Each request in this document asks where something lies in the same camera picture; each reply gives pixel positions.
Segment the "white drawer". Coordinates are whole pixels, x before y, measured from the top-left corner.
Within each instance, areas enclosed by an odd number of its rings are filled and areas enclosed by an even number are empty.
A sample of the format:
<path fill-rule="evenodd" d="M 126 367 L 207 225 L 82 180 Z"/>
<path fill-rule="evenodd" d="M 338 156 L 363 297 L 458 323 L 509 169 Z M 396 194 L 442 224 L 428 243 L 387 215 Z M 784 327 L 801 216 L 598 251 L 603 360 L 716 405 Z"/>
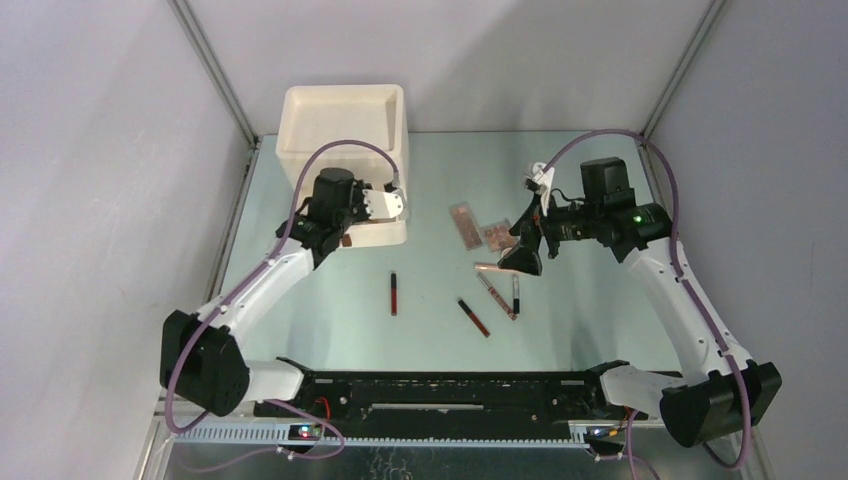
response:
<path fill-rule="evenodd" d="M 400 188 L 391 186 L 386 192 L 396 189 Z M 327 232 L 328 225 L 324 214 L 324 187 L 318 187 L 312 195 L 305 198 L 296 211 L 296 217 L 292 221 L 291 236 L 306 245 L 320 245 L 326 248 L 366 248 L 400 244 L 407 238 L 406 218 L 408 217 L 407 196 L 406 192 L 402 191 L 406 198 L 406 210 L 401 216 L 390 220 L 369 221 L 367 219 L 354 223 L 339 242 L 325 242 L 324 234 Z"/>

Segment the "white drawer organizer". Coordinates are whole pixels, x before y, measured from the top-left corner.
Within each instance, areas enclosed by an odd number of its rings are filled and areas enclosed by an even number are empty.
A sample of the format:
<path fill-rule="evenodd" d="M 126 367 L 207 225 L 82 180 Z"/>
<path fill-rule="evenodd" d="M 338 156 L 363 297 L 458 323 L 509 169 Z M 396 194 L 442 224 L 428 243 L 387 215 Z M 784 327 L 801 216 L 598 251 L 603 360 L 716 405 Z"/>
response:
<path fill-rule="evenodd" d="M 285 95 L 276 155 L 291 184 L 296 184 L 309 157 L 336 140 L 372 144 L 395 162 L 361 146 L 334 147 L 308 169 L 297 204 L 312 194 L 313 182 L 323 168 L 338 167 L 383 192 L 398 179 L 399 192 L 408 197 L 409 135 L 403 89 L 394 84 L 295 86 Z"/>

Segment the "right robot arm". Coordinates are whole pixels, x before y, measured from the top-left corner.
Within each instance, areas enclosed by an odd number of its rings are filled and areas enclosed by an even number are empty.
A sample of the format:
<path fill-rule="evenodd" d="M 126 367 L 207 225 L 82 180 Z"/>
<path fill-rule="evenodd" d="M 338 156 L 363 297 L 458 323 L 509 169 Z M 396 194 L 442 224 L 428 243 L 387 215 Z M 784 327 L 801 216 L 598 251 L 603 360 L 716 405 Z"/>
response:
<path fill-rule="evenodd" d="M 624 361 L 600 365 L 599 380 L 581 392 L 583 408 L 596 418 L 635 408 L 660 418 L 686 448 L 750 432 L 782 385 L 776 366 L 756 362 L 730 333 L 689 267 L 672 218 L 657 203 L 637 203 L 622 159 L 587 161 L 580 173 L 582 196 L 560 206 L 551 196 L 553 167 L 532 165 L 524 184 L 533 197 L 499 268 L 539 276 L 542 243 L 555 258 L 565 241 L 598 241 L 641 285 L 680 364 L 677 378 Z"/>

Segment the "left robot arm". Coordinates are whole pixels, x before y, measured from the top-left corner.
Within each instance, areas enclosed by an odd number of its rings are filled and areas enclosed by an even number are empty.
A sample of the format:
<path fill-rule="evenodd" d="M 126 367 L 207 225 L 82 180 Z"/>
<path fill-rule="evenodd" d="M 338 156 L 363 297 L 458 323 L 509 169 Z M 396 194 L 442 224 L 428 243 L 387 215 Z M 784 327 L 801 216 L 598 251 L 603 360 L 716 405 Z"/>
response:
<path fill-rule="evenodd" d="M 293 208 L 271 250 L 226 293 L 192 313 L 173 311 L 164 321 L 160 383 L 165 411 L 181 397 L 205 414 L 226 416 L 243 402 L 277 400 L 292 416 L 316 403 L 301 368 L 284 360 L 248 360 L 242 352 L 251 330 L 292 287 L 342 244 L 357 223 L 389 218 L 404 208 L 393 193 L 374 190 L 342 168 L 325 168 L 311 196 Z"/>

